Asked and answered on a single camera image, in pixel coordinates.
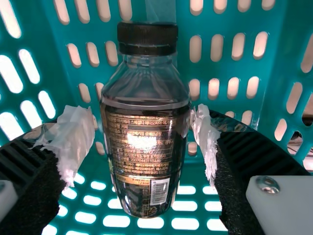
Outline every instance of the clear plastic bottle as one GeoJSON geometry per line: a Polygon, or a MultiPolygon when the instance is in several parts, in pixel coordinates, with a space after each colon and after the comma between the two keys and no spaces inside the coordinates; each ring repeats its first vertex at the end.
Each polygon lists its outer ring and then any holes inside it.
{"type": "Polygon", "coordinates": [[[184,162],[190,95],[172,64],[178,27],[117,27],[123,62],[100,101],[112,183],[124,211],[151,218],[175,199],[184,162]]]}

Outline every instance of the bottle neck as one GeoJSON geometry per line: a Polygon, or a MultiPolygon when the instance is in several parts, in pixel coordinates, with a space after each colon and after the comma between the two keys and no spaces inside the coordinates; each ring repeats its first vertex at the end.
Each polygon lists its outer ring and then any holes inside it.
{"type": "Polygon", "coordinates": [[[158,66],[164,64],[171,64],[173,60],[172,55],[167,56],[151,56],[151,55],[123,55],[123,62],[128,65],[136,66],[158,66]]]}

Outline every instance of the screw head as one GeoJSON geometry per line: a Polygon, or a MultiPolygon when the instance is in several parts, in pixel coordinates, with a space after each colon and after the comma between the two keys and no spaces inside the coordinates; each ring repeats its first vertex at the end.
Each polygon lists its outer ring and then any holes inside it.
{"type": "Polygon", "coordinates": [[[280,191],[278,183],[269,176],[259,176],[255,181],[258,188],[263,192],[276,194],[280,191]]]}

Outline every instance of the bottle label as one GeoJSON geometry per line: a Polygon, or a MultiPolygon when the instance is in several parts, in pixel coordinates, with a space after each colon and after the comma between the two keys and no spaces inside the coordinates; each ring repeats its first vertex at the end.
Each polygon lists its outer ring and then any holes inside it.
{"type": "Polygon", "coordinates": [[[106,113],[112,166],[131,175],[170,175],[177,118],[106,113]]]}
{"type": "Polygon", "coordinates": [[[170,178],[151,181],[150,206],[160,205],[166,202],[170,178]]]}
{"type": "Polygon", "coordinates": [[[186,147],[189,109],[184,109],[151,116],[102,109],[110,171],[128,213],[154,217],[171,205],[186,147]]]}

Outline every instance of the white barcode sticker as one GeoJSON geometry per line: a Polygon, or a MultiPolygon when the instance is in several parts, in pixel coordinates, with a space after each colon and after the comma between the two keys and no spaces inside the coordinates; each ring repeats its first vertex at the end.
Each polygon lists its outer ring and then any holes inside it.
{"type": "Polygon", "coordinates": [[[169,184],[170,178],[151,181],[150,206],[160,205],[166,202],[169,184]]]}

